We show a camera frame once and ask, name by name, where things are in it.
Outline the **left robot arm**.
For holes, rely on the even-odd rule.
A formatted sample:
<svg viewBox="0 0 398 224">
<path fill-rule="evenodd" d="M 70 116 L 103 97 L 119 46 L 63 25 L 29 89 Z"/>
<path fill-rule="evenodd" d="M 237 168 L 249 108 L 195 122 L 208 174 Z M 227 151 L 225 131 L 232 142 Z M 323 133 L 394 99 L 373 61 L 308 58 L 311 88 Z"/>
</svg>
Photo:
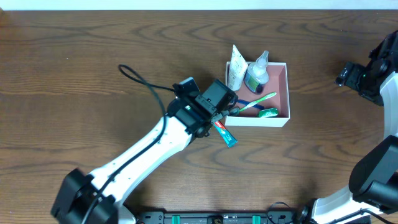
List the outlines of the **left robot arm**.
<svg viewBox="0 0 398 224">
<path fill-rule="evenodd" d="M 135 223 L 124 206 L 131 192 L 161 163 L 206 137 L 238 99 L 219 80 L 204 92 L 193 78 L 173 88 L 175 99 L 141 140 L 89 174 L 76 168 L 65 176 L 50 211 L 59 223 Z"/>
</svg>

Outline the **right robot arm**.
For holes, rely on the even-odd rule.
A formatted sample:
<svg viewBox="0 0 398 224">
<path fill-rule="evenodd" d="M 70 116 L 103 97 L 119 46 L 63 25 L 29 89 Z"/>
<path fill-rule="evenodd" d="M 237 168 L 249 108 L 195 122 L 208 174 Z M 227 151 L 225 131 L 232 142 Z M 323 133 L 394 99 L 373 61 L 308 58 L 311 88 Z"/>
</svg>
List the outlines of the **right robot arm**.
<svg viewBox="0 0 398 224">
<path fill-rule="evenodd" d="M 351 172 L 346 187 L 312 200 L 294 223 L 370 223 L 397 211 L 397 32 L 369 53 L 369 63 L 346 63 L 335 83 L 384 108 L 383 140 Z"/>
</svg>

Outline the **white lotion tube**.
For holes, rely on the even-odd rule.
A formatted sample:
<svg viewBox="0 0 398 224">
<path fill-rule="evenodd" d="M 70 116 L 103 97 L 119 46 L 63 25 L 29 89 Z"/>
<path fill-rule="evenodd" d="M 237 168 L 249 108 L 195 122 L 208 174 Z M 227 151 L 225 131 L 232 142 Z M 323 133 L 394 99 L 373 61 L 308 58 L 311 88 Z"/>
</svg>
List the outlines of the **white lotion tube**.
<svg viewBox="0 0 398 224">
<path fill-rule="evenodd" d="M 231 60 L 228 69 L 227 86 L 238 91 L 243 83 L 248 64 L 235 45 L 233 45 Z"/>
</svg>

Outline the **green white soap box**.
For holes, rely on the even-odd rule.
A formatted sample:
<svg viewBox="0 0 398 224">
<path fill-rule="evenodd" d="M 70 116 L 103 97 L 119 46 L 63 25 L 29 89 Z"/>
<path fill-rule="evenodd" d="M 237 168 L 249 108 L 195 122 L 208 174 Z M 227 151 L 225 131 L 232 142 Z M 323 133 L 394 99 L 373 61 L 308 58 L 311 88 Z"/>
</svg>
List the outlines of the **green white soap box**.
<svg viewBox="0 0 398 224">
<path fill-rule="evenodd" d="M 269 109 L 264 109 L 260 110 L 258 113 L 259 118 L 272 118 L 276 117 L 279 115 L 279 111 L 277 108 L 269 108 Z"/>
</svg>

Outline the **teal Colgate toothpaste tube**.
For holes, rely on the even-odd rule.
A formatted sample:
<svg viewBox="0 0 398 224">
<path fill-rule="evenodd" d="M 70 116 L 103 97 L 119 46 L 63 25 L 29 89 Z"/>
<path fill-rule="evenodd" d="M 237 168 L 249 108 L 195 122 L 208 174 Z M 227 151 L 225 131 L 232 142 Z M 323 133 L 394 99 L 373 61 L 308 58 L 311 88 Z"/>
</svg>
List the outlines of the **teal Colgate toothpaste tube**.
<svg viewBox="0 0 398 224">
<path fill-rule="evenodd" d="M 233 147 L 238 142 L 220 121 L 216 121 L 213 126 L 219 132 L 228 147 Z"/>
</svg>

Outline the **green white toothbrush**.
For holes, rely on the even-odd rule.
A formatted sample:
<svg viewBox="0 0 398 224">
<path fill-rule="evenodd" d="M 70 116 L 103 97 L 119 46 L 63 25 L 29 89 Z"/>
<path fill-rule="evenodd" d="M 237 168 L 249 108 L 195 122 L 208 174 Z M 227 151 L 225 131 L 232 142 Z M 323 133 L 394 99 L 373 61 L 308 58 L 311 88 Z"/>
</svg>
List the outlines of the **green white toothbrush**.
<svg viewBox="0 0 398 224">
<path fill-rule="evenodd" d="M 269 94 L 263 96 L 263 97 L 260 98 L 260 99 L 257 99 L 257 100 L 254 100 L 254 101 L 250 101 L 250 102 L 245 101 L 245 100 L 238 100 L 238 103 L 244 105 L 242 108 L 239 108 L 239 107 L 238 107 L 238 108 L 239 108 L 239 112 L 242 112 L 242 111 L 244 111 L 244 110 L 246 110 L 246 109 L 255 107 L 255 106 L 258 105 L 260 102 L 265 101 L 265 100 L 268 100 L 269 98 L 272 98 L 272 97 L 276 96 L 276 94 L 277 94 L 276 92 L 272 92 L 272 93 L 269 93 Z"/>
</svg>

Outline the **clear pump soap bottle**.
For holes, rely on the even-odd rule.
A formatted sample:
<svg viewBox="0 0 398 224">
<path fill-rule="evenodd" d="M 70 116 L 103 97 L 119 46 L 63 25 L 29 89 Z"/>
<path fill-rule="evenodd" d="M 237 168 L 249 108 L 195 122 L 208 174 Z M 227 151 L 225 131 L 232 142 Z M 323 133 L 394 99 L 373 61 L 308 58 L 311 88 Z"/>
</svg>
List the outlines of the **clear pump soap bottle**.
<svg viewBox="0 0 398 224">
<path fill-rule="evenodd" d="M 254 94 L 260 95 L 264 85 L 269 81 L 267 72 L 269 52 L 264 51 L 262 55 L 249 64 L 244 77 L 244 84 Z"/>
</svg>

